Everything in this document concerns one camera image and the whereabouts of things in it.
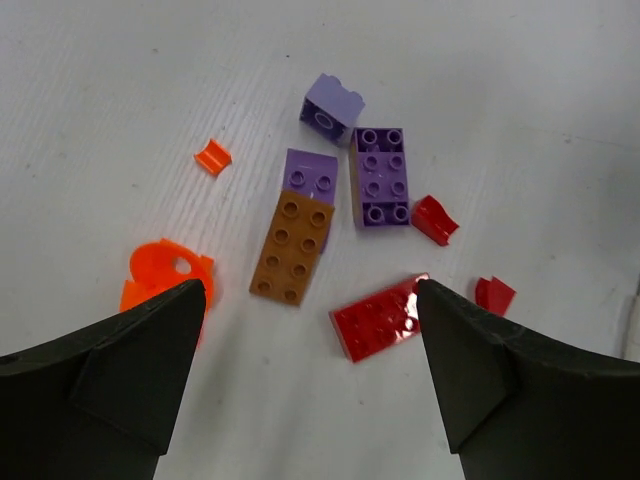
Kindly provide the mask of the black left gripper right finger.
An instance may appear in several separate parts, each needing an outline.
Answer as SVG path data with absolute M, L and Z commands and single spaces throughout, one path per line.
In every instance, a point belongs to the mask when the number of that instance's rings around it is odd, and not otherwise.
M 450 451 L 468 479 L 635 479 L 639 366 L 494 315 L 435 280 L 418 317 Z

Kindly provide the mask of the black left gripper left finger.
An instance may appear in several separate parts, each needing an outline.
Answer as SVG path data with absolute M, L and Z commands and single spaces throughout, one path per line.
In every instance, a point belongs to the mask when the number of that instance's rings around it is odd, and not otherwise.
M 2 478 L 153 478 L 169 449 L 204 313 L 204 285 L 188 280 L 2 356 Z

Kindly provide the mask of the orange figure-eight lego piece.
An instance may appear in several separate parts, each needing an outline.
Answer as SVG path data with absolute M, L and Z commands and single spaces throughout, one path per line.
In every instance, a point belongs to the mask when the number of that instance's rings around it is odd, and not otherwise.
M 184 281 L 200 280 L 205 288 L 205 314 L 215 293 L 214 259 L 194 253 L 166 238 L 137 247 L 129 259 L 131 279 L 124 282 L 119 312 L 124 312 Z

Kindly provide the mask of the small orange curved piece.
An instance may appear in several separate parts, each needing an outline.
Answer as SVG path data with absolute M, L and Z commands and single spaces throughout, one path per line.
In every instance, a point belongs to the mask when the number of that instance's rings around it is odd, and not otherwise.
M 232 163 L 232 156 L 221 144 L 210 139 L 204 149 L 193 155 L 195 162 L 213 177 L 218 177 Z

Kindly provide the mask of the brown 2x4 lego plate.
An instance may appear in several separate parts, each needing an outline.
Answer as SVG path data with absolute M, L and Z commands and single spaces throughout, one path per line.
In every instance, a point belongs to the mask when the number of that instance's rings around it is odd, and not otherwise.
M 265 237 L 249 292 L 298 306 L 324 245 L 334 207 L 283 190 Z

